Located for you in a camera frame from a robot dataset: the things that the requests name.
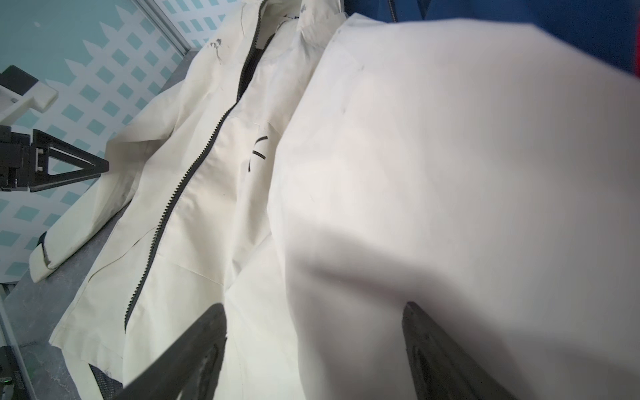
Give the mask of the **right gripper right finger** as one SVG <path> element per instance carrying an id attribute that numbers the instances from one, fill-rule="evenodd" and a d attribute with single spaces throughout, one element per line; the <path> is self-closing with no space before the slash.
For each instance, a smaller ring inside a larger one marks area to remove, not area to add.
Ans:
<path id="1" fill-rule="evenodd" d="M 403 310 L 403 336 L 418 399 L 513 399 L 420 306 Z"/>

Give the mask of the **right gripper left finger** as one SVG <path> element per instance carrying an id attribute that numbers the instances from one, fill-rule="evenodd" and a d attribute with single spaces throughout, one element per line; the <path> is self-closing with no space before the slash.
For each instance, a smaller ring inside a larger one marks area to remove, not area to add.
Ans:
<path id="1" fill-rule="evenodd" d="M 221 303 L 212 305 L 117 399 L 212 399 L 227 341 Z"/>

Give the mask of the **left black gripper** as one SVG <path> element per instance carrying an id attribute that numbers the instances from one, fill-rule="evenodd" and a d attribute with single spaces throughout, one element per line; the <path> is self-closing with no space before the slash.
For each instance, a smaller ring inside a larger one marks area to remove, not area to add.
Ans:
<path id="1" fill-rule="evenodd" d="M 67 173 L 35 172 L 33 148 L 38 164 L 56 159 L 80 168 Z M 15 133 L 10 126 L 1 126 L 1 191 L 30 191 L 32 193 L 99 178 L 109 170 L 109 162 L 81 148 L 75 147 L 41 130 L 31 136 Z"/>

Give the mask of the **red jacket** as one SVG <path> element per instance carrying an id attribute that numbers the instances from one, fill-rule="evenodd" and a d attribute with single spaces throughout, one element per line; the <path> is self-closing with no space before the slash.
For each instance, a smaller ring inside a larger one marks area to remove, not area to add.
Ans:
<path id="1" fill-rule="evenodd" d="M 635 56 L 634 56 L 634 75 L 637 78 L 640 78 L 640 35 L 638 33 L 638 35 L 636 36 L 636 41 L 635 41 Z"/>

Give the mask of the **cream beige jacket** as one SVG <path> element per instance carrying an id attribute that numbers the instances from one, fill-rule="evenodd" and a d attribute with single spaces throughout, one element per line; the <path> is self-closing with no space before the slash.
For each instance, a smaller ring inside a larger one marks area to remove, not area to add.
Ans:
<path id="1" fill-rule="evenodd" d="M 83 398 L 212 305 L 218 399 L 414 399 L 414 302 L 521 399 L 639 396 L 639 81 L 545 31 L 245 1 L 29 260 L 117 223 L 50 343 Z"/>

